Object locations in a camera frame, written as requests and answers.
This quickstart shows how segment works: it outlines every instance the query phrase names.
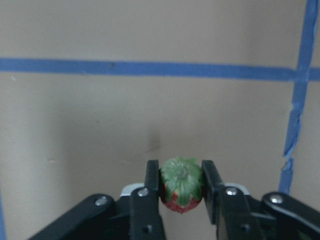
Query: strawberry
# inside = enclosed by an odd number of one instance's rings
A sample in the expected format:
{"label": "strawberry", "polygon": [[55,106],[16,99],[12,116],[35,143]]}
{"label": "strawberry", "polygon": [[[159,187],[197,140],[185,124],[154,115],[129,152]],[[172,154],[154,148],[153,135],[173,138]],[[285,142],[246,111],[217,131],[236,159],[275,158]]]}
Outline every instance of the strawberry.
{"label": "strawberry", "polygon": [[169,209],[185,213],[195,208],[203,197],[203,173],[195,158],[171,158],[160,169],[161,201]]}

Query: blue tape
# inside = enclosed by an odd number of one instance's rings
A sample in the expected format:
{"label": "blue tape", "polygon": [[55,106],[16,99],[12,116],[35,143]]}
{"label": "blue tape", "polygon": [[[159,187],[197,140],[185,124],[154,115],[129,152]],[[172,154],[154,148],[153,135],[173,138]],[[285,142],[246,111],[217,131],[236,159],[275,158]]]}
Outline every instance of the blue tape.
{"label": "blue tape", "polygon": [[320,67],[319,68],[311,68],[310,69],[310,75],[309,75],[310,81],[320,81]]}
{"label": "blue tape", "polygon": [[[281,172],[278,189],[279,192],[283,192],[286,194],[290,193],[290,187],[293,179],[294,159],[291,157],[291,154],[298,142],[301,129],[301,116],[304,111],[307,96],[308,80],[310,77],[310,65],[317,29],[317,18],[318,0],[308,0],[306,2],[299,58],[296,75],[294,78],[295,83],[292,96],[293,108],[290,113],[284,146],[284,156],[286,157],[287,161]],[[312,71],[312,77],[317,78],[317,68]]]}
{"label": "blue tape", "polygon": [[6,230],[5,230],[5,221],[2,212],[2,202],[1,202],[1,194],[0,194],[0,240],[6,239]]}
{"label": "blue tape", "polygon": [[172,76],[289,82],[294,71],[285,67],[179,62],[81,61],[0,58],[0,71],[53,74]]}

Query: wall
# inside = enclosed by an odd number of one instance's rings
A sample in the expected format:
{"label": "wall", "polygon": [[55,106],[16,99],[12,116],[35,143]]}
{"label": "wall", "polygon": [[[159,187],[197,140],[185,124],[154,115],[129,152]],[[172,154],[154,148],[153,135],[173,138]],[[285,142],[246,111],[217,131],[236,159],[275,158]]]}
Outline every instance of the wall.
{"label": "wall", "polygon": [[[294,69],[299,0],[3,0],[0,57],[160,61]],[[320,36],[312,66],[319,67]],[[293,82],[0,72],[0,183],[8,240],[86,196],[115,199],[146,163],[214,160],[259,199],[278,189]],[[292,195],[320,210],[319,83],[309,86]],[[212,239],[204,203],[160,205],[167,238]]]}

